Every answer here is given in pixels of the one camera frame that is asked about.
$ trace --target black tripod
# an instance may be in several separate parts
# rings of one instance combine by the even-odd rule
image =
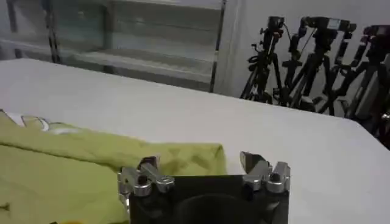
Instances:
[[[330,59],[326,56],[326,53],[330,51],[332,42],[337,37],[338,31],[343,31],[352,35],[352,32],[356,29],[356,25],[350,24],[349,21],[340,19],[306,17],[301,20],[300,30],[303,29],[302,26],[309,26],[317,29],[313,36],[316,43],[314,53],[308,56],[303,68],[293,81],[291,80],[293,79],[292,77],[294,76],[294,71],[299,64],[293,63],[293,61],[296,60],[295,58],[292,58],[292,60],[288,62],[288,75],[285,83],[289,87],[290,93],[293,92],[299,83],[299,86],[295,90],[289,105],[290,108],[315,111],[314,103],[306,100],[305,98],[310,95],[319,67],[323,65],[325,68],[326,84],[324,92],[330,93],[330,87],[332,86],[331,83],[334,82],[335,78],[333,78],[333,75],[330,72]],[[341,57],[344,56],[344,53],[345,50],[339,50],[339,55],[341,55]]]
[[[355,97],[353,98],[350,105],[343,102],[343,108],[345,111],[345,118],[358,120],[356,112],[361,104],[364,95],[367,92],[367,88],[376,72],[378,72],[379,89],[376,99],[373,103],[372,116],[373,123],[378,123],[380,120],[380,109],[385,103],[386,96],[389,92],[389,80],[386,66],[383,64],[386,56],[390,53],[390,26],[370,26],[365,28],[364,37],[361,39],[361,46],[355,55],[355,59],[350,66],[340,66],[339,69],[341,74],[345,77],[341,87],[331,92],[331,98],[322,106],[319,113],[323,113],[328,107],[333,106],[335,100],[339,96],[346,96],[350,85],[355,79],[363,72],[365,72],[363,80],[360,83],[360,87],[356,91]],[[352,67],[356,67],[360,62],[365,50],[367,49],[368,43],[371,43],[370,49],[367,52],[369,61],[362,62],[356,70],[352,70]],[[371,125],[371,132],[376,129],[375,126]]]
[[[282,88],[278,56],[274,51],[277,42],[283,34],[283,23],[284,18],[271,16],[268,20],[267,29],[260,31],[260,34],[264,34],[263,41],[260,42],[260,45],[263,45],[263,50],[259,51],[257,44],[252,45],[258,55],[248,59],[251,74],[240,98],[272,104],[272,96],[265,90],[270,72],[269,65],[271,63],[274,65],[277,86],[280,89]]]

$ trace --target glass cabinet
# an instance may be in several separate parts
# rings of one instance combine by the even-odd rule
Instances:
[[[7,0],[7,5],[10,32],[1,34],[0,44],[13,48],[16,57],[213,89],[226,0]]]

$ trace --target white wall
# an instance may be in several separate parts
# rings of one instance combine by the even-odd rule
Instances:
[[[223,89],[221,92],[226,95],[239,97],[244,88],[246,80],[249,76],[247,70],[247,59],[254,55],[250,44],[260,40],[259,30],[266,27],[268,17],[271,15],[284,16],[286,25],[291,34],[296,33],[299,27],[299,21],[303,16],[327,16],[333,18],[347,19],[353,23],[357,23],[358,28],[354,32],[353,39],[350,42],[345,63],[351,62],[355,55],[358,43],[366,26],[373,24],[389,24],[390,23],[390,1],[388,0],[243,0],[241,6],[241,21],[239,24],[237,50],[234,59],[234,65],[230,73],[226,75]],[[334,57],[338,49],[342,34],[338,35],[338,39],[334,42],[331,56],[333,64]],[[303,38],[300,42],[300,47],[306,42]],[[280,66],[282,61],[288,60],[290,55],[287,52],[289,41],[285,32],[283,38],[277,45],[276,53],[278,53]],[[307,53],[312,52],[314,40],[311,40],[302,57],[303,62],[306,60]],[[318,95],[322,91],[324,84],[324,74],[321,72],[313,86],[313,95]],[[268,88],[276,87],[275,77],[270,75]]]

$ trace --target glass shelf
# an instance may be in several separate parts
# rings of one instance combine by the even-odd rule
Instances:
[[[173,57],[158,53],[131,50],[106,49],[78,54],[75,59],[89,63],[113,66],[157,75],[189,79],[209,83],[213,63],[192,58]]]

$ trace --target green towel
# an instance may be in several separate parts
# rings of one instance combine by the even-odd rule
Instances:
[[[0,111],[0,223],[123,223],[116,172],[159,156],[165,175],[224,175],[219,144],[151,144]]]

